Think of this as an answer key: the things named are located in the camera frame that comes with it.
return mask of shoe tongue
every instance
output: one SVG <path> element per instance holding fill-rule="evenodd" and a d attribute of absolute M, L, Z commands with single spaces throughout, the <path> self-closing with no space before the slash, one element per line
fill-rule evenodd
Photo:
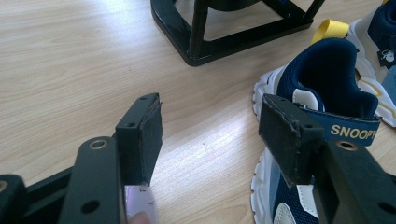
<path fill-rule="evenodd" d="M 304 108 L 325 112 L 322 100 L 313 90 L 295 89 L 292 101 L 295 104 L 302 105 Z"/>

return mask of black metal frame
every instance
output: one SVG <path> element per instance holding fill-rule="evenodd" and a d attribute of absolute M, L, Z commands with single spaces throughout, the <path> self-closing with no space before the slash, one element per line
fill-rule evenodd
<path fill-rule="evenodd" d="M 151 12 L 186 64 L 198 66 L 307 29 L 324 3 L 314 0 L 304 12 L 290 0 L 262 1 L 283 19 L 211 41 L 204 40 L 204 33 L 208 8 L 215 0 L 195 0 L 192 26 L 176 10 L 176 0 L 151 0 Z"/>
<path fill-rule="evenodd" d="M 81 145 L 74 167 L 28 188 L 0 175 L 0 223 L 126 223 L 124 187 L 149 186 L 162 135 L 159 94 L 140 97 L 112 137 Z"/>

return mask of shoe heel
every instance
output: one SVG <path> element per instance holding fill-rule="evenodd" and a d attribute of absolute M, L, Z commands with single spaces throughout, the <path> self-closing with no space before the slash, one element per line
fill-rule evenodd
<path fill-rule="evenodd" d="M 253 110 L 258 120 L 260 120 L 260 113 L 262 112 L 262 96 L 265 93 L 276 95 L 274 83 L 277 75 L 282 71 L 282 69 L 283 67 L 280 67 L 274 71 L 264 74 L 260 77 L 260 81 L 254 85 Z"/>
<path fill-rule="evenodd" d="M 352 42 L 356 46 L 356 48 L 359 50 L 358 55 L 365 57 L 366 52 L 364 50 L 364 46 L 361 43 L 361 41 L 359 40 L 358 35 L 356 34 L 356 31 L 355 31 L 356 24 L 359 21 L 360 20 L 356 20 L 356 21 L 350 23 L 346 39 L 349 40 L 350 42 Z"/>
<path fill-rule="evenodd" d="M 378 108 L 375 114 L 391 127 L 396 127 L 396 105 L 390 99 L 387 91 L 374 79 L 362 77 L 358 82 L 362 91 L 371 93 L 378 98 Z"/>

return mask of shoe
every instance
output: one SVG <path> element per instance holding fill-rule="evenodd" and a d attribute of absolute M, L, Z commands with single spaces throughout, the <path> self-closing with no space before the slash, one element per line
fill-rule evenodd
<path fill-rule="evenodd" d="M 289 64 L 263 75 L 254 87 L 254 112 L 261 118 L 264 93 L 299 106 L 325 127 L 325 138 L 372 144 L 379 127 L 378 100 L 355 81 L 356 48 L 341 38 L 320 40 Z M 251 188 L 255 222 L 318 223 L 312 185 L 287 186 L 276 161 L 265 149 Z"/>
<path fill-rule="evenodd" d="M 349 25 L 346 39 L 358 49 L 358 86 L 378 97 L 376 114 L 396 127 L 396 0 Z"/>

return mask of screw hole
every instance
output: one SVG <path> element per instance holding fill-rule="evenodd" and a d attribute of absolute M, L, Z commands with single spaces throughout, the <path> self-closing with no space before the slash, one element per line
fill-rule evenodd
<path fill-rule="evenodd" d="M 352 144 L 352 143 L 350 143 L 350 142 L 340 141 L 340 142 L 337 142 L 336 144 L 337 144 L 337 146 L 339 146 L 340 148 L 343 148 L 343 149 L 348 150 L 348 151 L 355 151 L 355 150 L 358 150 L 358 148 L 356 147 L 356 145 L 355 145 L 355 144 Z"/>
<path fill-rule="evenodd" d="M 107 146 L 107 141 L 100 139 L 96 140 L 90 143 L 89 148 L 90 149 L 101 149 Z"/>
<path fill-rule="evenodd" d="M 393 214 L 393 215 L 396 215 L 396 208 L 395 208 L 394 206 L 392 206 L 391 204 L 388 204 L 388 203 L 379 203 L 378 206 L 379 206 L 382 210 L 384 210 L 384 211 L 386 211 L 386 212 L 388 212 L 388 213 L 391 213 L 391 214 Z"/>
<path fill-rule="evenodd" d="M 92 200 L 87 203 L 84 203 L 81 206 L 81 212 L 83 214 L 89 214 L 89 213 L 94 212 L 96 209 L 98 209 L 98 207 L 99 207 L 99 202 L 96 200 Z"/>
<path fill-rule="evenodd" d="M 133 128 L 136 124 L 135 123 L 127 123 L 125 124 L 125 126 L 127 126 L 128 128 Z"/>

